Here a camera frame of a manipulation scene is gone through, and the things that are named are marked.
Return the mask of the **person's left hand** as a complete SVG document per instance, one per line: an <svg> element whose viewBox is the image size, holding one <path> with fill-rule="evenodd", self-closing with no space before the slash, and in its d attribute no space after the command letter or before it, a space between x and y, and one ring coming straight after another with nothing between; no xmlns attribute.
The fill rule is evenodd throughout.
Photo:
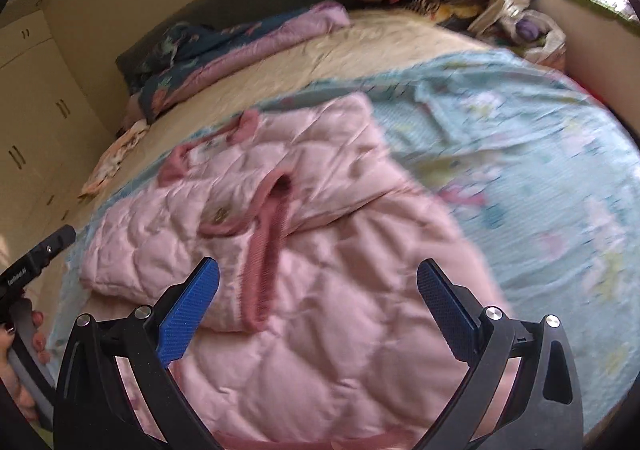
<svg viewBox="0 0 640 450"><path fill-rule="evenodd" d="M35 351L36 359L45 366L51 359L51 355L46 349L46 337L40 331L44 323L44 316L41 311L32 311L32 324L35 333L32 334L32 349ZM32 392L27 387L29 383L25 380L25 370L22 368L20 360L17 359L17 350L13 349L16 342L16 332L14 327L1 325L1 381L8 391L15 406L20 410L29 423L40 422L39 408Z"/></svg>

